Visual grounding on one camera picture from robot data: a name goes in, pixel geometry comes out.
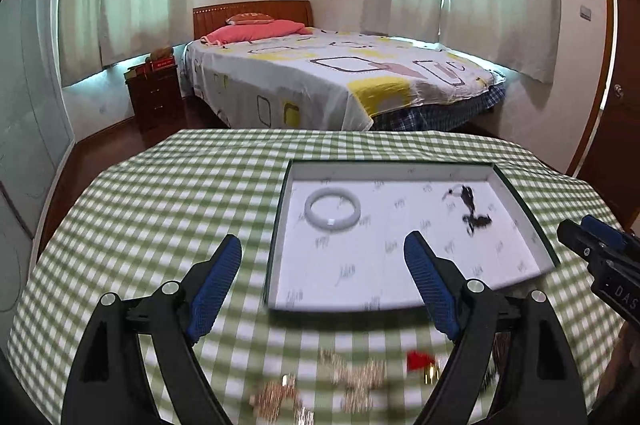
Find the person's hand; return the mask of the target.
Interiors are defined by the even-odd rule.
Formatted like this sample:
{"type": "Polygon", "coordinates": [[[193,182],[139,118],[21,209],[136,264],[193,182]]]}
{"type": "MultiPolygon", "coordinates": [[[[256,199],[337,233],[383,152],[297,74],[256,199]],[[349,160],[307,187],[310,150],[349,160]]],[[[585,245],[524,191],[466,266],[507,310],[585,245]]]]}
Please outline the person's hand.
{"type": "Polygon", "coordinates": [[[610,361],[602,375],[597,403],[610,394],[623,403],[639,396],[639,331],[625,322],[620,328],[610,361]]]}

